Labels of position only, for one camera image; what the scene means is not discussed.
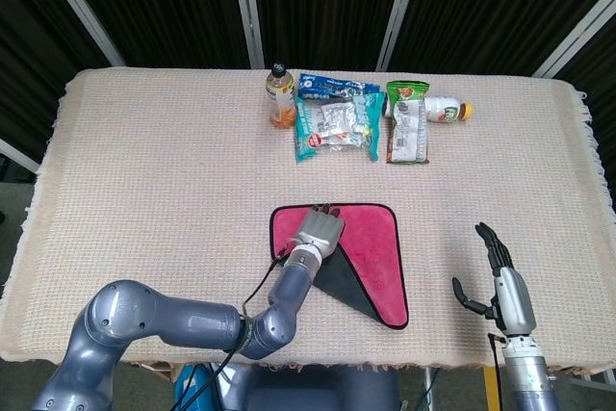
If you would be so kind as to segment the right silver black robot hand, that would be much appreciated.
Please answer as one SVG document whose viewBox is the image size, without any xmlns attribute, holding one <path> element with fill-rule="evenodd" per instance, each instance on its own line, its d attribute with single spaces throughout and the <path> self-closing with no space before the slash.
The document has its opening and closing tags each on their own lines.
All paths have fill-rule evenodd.
<svg viewBox="0 0 616 411">
<path fill-rule="evenodd" d="M 456 299 L 465 309 L 494 321 L 505 337 L 530 336 L 536 328 L 536 319 L 525 280 L 515 270 L 507 247 L 490 226 L 480 222 L 475 225 L 475 231 L 488 251 L 495 294 L 489 305 L 471 300 L 465 295 L 459 279 L 453 277 L 451 283 Z"/>
</svg>

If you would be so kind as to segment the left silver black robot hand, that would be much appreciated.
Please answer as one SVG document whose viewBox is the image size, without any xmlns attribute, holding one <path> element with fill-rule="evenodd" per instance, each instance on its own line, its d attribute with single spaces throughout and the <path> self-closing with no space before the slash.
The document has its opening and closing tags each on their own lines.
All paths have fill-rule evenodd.
<svg viewBox="0 0 616 411">
<path fill-rule="evenodd" d="M 345 222 L 338 207 L 331 208 L 329 204 L 313 206 L 304 216 L 291 240 L 296 244 L 311 245 L 322 258 L 327 258 L 338 245 L 344 227 Z"/>
</svg>

